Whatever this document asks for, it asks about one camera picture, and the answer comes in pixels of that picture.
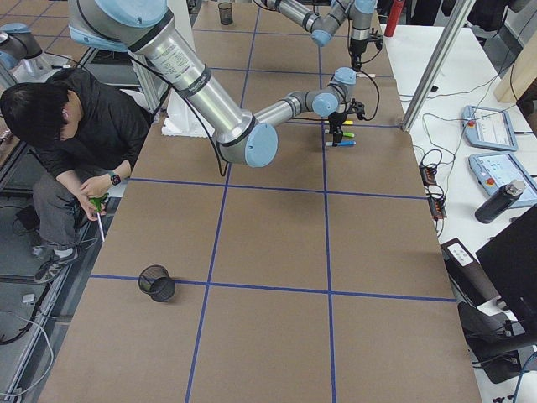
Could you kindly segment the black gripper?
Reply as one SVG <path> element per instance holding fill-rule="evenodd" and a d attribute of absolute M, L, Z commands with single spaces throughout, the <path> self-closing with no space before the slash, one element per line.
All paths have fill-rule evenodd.
<path fill-rule="evenodd" d="M 341 126 L 344 122 L 347 121 L 347 112 L 333 112 L 328 117 L 330 135 L 331 135 L 331 145 L 337 145 L 343 140 L 343 131 Z"/>
<path fill-rule="evenodd" d="M 348 49 L 352 58 L 352 69 L 354 71 L 361 71 L 362 62 L 360 59 L 366 51 L 366 40 L 350 38 Z"/>

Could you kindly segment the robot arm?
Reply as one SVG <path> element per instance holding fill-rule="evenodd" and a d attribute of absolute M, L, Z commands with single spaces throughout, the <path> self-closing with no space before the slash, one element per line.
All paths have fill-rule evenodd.
<path fill-rule="evenodd" d="M 276 126 L 301 113 L 328 117 L 351 100 L 356 73 L 338 68 L 326 88 L 291 92 L 259 113 L 240 108 L 175 28 L 165 1 L 70 1 L 71 38 L 94 48 L 145 56 L 164 81 L 214 128 L 227 162 L 264 167 L 278 150 Z"/>
<path fill-rule="evenodd" d="M 376 1 L 331 1 L 330 10 L 320 15 L 307 8 L 299 1 L 261 1 L 259 7 L 284 15 L 310 33 L 312 40 L 319 46 L 326 46 L 338 29 L 349 23 L 347 51 L 354 71 L 360 71 L 368 61 L 362 59 L 370 43 L 374 43 L 378 52 L 383 48 L 383 35 L 372 28 L 373 12 Z"/>

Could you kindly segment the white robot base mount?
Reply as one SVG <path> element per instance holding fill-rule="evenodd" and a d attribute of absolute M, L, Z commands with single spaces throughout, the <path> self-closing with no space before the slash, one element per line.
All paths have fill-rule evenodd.
<path fill-rule="evenodd" d="M 170 93 L 166 112 L 162 127 L 164 136 L 205 138 L 215 133 L 206 119 L 197 110 L 193 113 L 176 92 Z"/>

